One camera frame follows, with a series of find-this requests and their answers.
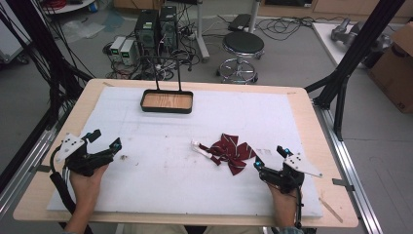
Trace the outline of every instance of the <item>cardboard box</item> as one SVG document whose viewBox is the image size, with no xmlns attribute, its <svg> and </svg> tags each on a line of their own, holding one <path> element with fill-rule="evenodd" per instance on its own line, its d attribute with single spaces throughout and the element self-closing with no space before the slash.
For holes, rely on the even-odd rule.
<svg viewBox="0 0 413 234">
<path fill-rule="evenodd" d="M 161 9 L 164 0 L 114 0 L 113 5 L 121 10 Z"/>
<path fill-rule="evenodd" d="M 403 113 L 413 113 L 413 22 L 392 35 L 394 43 L 369 71 L 370 78 Z"/>
</svg>

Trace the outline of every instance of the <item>crumpled red cloth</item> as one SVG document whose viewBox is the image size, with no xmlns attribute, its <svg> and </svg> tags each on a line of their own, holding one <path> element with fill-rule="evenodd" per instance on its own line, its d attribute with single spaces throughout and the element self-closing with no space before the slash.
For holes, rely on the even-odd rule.
<svg viewBox="0 0 413 234">
<path fill-rule="evenodd" d="M 219 165 L 220 162 L 228 162 L 228 166 L 233 176 L 240 173 L 246 166 L 243 160 L 257 156 L 254 150 L 246 143 L 238 145 L 238 136 L 222 134 L 221 140 L 217 141 L 210 148 L 200 144 L 200 148 L 212 154 L 211 160 Z"/>
</svg>

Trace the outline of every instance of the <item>hand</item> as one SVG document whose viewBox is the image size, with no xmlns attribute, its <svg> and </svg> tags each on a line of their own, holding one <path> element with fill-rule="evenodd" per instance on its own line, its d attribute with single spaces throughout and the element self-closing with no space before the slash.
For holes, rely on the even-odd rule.
<svg viewBox="0 0 413 234">
<path fill-rule="evenodd" d="M 297 208 L 296 189 L 289 194 L 282 194 L 279 189 L 268 184 L 273 195 L 274 218 L 279 228 L 294 226 L 295 210 Z"/>
<path fill-rule="evenodd" d="M 76 210 L 67 223 L 64 231 L 84 233 L 89 219 L 94 213 L 94 206 L 100 192 L 100 182 L 109 165 L 94 170 L 90 177 L 70 172 L 70 182 L 76 196 Z"/>
</svg>

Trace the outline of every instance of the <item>concrete floor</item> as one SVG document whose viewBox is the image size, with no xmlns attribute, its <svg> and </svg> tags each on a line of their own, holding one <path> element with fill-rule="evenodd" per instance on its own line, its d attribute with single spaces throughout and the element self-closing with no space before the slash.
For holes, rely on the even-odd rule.
<svg viewBox="0 0 413 234">
<path fill-rule="evenodd" d="M 102 48 L 116 35 L 132 32 L 133 16 L 120 19 L 106 8 L 96 14 L 78 11 L 59 16 L 65 23 L 84 20 L 106 25 L 93 39 L 70 43 L 70 48 L 96 76 L 104 77 L 111 71 Z M 205 28 L 221 21 L 204 19 Z M 223 23 L 216 23 L 209 33 L 227 33 Z M 306 87 L 331 73 L 334 63 L 311 28 L 301 27 L 284 41 L 275 41 L 256 31 L 265 42 L 266 54 L 253 60 L 259 72 L 256 85 Z M 182 80 L 190 82 L 220 83 L 215 76 L 218 65 L 231 56 L 221 49 L 221 38 L 205 37 L 210 52 L 207 63 L 199 63 L 192 72 L 182 70 Z M 13 62 L 0 71 L 0 170 L 4 170 L 48 108 L 49 88 L 33 63 Z M 319 91 L 310 93 L 314 98 Z M 357 69 L 348 84 L 343 121 L 343 138 L 367 193 L 368 199 L 384 233 L 412 233 L 413 224 L 413 115 L 400 113 L 367 76 L 366 69 Z M 0 220 L 0 233 L 59 233 L 56 223 L 21 222 L 12 217 L 11 205 Z M 93 224 L 95 233 L 114 233 L 115 224 Z M 318 233 L 365 233 L 362 222 L 357 228 L 319 228 Z"/>
</svg>

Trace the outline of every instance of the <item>wooden table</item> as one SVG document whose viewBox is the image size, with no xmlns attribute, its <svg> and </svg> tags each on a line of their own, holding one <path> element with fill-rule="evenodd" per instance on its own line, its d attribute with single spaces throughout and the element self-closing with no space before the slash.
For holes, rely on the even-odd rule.
<svg viewBox="0 0 413 234">
<path fill-rule="evenodd" d="M 99 95 L 105 87 L 139 87 L 154 89 L 154 82 L 94 79 L 89 82 L 78 102 L 73 108 L 63 128 L 58 134 L 52 149 L 58 147 L 65 133 L 79 135 L 85 126 Z M 166 90 L 176 90 L 177 84 L 162 82 Z M 318 118 L 310 99 L 304 89 L 289 87 L 240 86 L 204 83 L 182 83 L 186 91 L 226 91 L 254 92 L 287 95 L 295 123 L 301 137 L 303 148 L 309 160 L 323 173 L 323 178 L 316 178 L 315 184 L 323 217 L 302 219 L 306 227 L 355 227 L 358 224 L 352 202 L 343 186 L 332 183 L 333 178 L 341 176 L 331 155 L 327 141 L 322 132 Z M 51 152 L 43 164 L 48 165 Z M 49 174 L 38 172 L 31 181 L 15 212 L 17 220 L 65 221 L 69 212 L 52 212 L 46 208 L 55 188 Z M 95 213 L 91 221 L 99 222 L 136 222 L 136 223 L 170 223 L 193 225 L 259 225 L 274 226 L 270 216 L 248 215 L 187 215 L 187 214 L 131 214 L 131 213 Z"/>
</svg>

